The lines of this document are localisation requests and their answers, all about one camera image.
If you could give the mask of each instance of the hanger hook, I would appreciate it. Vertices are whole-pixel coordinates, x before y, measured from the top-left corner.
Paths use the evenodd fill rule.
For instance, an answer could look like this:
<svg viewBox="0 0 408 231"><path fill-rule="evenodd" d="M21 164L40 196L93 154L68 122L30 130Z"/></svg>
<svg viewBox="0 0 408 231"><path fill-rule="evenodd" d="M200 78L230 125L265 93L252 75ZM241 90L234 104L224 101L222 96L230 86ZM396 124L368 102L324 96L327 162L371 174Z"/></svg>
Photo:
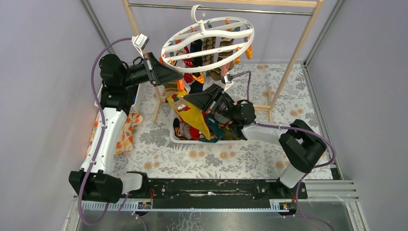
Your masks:
<svg viewBox="0 0 408 231"><path fill-rule="evenodd" d="M194 5L192 7L192 9L191 9L191 19L194 22L198 23L198 25L200 25L200 30L203 33L205 31L203 20L197 20L197 18L195 17L195 12L197 11L197 8L199 8L199 7L202 7L202 5Z"/></svg>

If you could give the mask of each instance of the black metal base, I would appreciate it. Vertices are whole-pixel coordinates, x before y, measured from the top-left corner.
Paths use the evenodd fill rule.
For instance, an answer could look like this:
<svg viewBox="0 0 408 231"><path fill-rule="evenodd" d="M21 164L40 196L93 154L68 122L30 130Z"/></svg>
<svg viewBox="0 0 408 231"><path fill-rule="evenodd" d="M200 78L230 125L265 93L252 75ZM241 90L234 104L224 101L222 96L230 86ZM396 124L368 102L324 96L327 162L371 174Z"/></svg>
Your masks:
<svg viewBox="0 0 408 231"><path fill-rule="evenodd" d="M282 195L275 180L149 179L155 209L252 209L270 208L270 199L293 199L294 190ZM146 198L130 192L130 198ZM307 199L301 184L299 199Z"/></svg>

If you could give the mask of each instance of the metal rail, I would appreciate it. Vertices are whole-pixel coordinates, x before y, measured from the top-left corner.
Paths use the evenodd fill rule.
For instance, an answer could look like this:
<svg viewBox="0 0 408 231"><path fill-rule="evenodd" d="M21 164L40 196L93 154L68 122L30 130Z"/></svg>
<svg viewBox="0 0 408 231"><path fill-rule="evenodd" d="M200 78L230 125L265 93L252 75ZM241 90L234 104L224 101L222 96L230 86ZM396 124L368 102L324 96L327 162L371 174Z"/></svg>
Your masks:
<svg viewBox="0 0 408 231"><path fill-rule="evenodd" d="M190 6L152 5L152 4L137 4L137 3L128 3L127 5L130 7L191 10ZM203 11L223 11L223 12L239 12L239 13L287 14L287 15L299 15L299 16L312 16L313 15L313 13L302 13L302 12L259 11L259 10L243 10L243 9L212 8L212 7L198 7L197 9L203 10Z"/></svg>

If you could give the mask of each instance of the purple wall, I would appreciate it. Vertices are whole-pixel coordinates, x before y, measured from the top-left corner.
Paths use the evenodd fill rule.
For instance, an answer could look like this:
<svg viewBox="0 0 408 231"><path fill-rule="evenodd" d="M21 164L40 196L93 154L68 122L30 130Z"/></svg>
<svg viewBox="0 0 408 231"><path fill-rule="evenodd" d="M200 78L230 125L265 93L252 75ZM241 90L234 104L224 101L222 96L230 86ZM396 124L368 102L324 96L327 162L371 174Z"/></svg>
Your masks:
<svg viewBox="0 0 408 231"><path fill-rule="evenodd" d="M407 230L408 1L346 1L310 65L371 231Z"/></svg>
<svg viewBox="0 0 408 231"><path fill-rule="evenodd" d="M133 35L121 1L89 1L110 41ZM311 11L309 8L220 4L179 0L131 0L130 2L184 6L202 4L205 7L271 11ZM336 0L326 0L324 2L320 15L316 20L313 30L310 32L309 38L304 49L300 53L298 60L304 60L308 55L335 3ZM151 39L147 46L147 51L152 51L156 56L159 55L164 43L171 36L181 29L193 24L189 10L133 8L133 12L139 24L141 33L149 36ZM307 21L307 16L229 12L206 12L205 19L222 16L237 16L245 18L254 25L255 41L253 43L252 63L288 61ZM122 60L131 61L138 56L137 51L127 44L120 44L115 47L115 50ZM241 60L246 60L245 55L241 57Z"/></svg>
<svg viewBox="0 0 408 231"><path fill-rule="evenodd" d="M89 76L102 43L79 1L2 0L0 31L0 230L60 230L96 115Z"/></svg>

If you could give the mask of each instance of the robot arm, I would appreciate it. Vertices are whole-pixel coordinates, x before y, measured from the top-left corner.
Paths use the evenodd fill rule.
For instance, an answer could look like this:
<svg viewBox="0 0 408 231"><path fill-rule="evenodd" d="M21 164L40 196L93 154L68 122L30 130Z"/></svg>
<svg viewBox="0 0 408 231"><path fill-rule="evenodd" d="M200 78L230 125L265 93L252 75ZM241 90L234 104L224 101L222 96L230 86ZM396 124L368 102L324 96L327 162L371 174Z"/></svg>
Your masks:
<svg viewBox="0 0 408 231"><path fill-rule="evenodd" d="M290 164L278 181L288 189L293 188L305 174L312 171L327 149L321 139L297 130L301 128L313 132L303 120L297 119L291 123L290 130L281 129L281 126L276 124L256 123L255 109L251 102L247 100L234 102L216 84L203 92L189 94L184 98L204 112L217 112L232 121L229 128L236 138L280 145L288 156Z"/></svg>
<svg viewBox="0 0 408 231"><path fill-rule="evenodd" d="M147 175L140 172L128 172L119 178L113 177L113 160L117 140L129 115L133 97L138 85L150 82L162 85L183 78L183 76L162 66L152 53L146 54L142 62L129 67L116 55L108 54L99 62L103 87L101 90L101 107L105 116L105 125L98 122L94 142L89 155L79 171L71 171L69 182L79 195L80 186L91 163L94 163L83 191L83 199L116 203L120 196L130 191L148 194ZM96 159L92 157L98 146L103 126L105 133L101 140Z"/></svg>
<svg viewBox="0 0 408 231"><path fill-rule="evenodd" d="M128 172L119 178L112 176L116 142L128 117L137 85L144 82L161 85L181 79L182 75L162 66L152 53L147 54L142 63L132 67L127 64L125 67L124 62L116 55L108 54L101 59L99 66L103 79L101 106L106 117L105 135L96 159L92 161L92 153L97 148L102 132L103 124L99 121L90 155L79 171L71 171L69 182L79 194L85 173L93 162L94 166L86 179L83 199L116 203L121 195L130 191L139 196L149 194L149 182L145 173ZM235 102L216 84L203 92L186 95L185 99L206 113L215 111L228 118L232 121L229 129L237 138L261 140L282 146L290 164L278 179L280 192L292 189L312 170L326 150L325 143L314 136L299 131L281 130L280 126L273 124L256 123L255 109L251 102ZM296 120L290 126L312 131L302 120Z"/></svg>

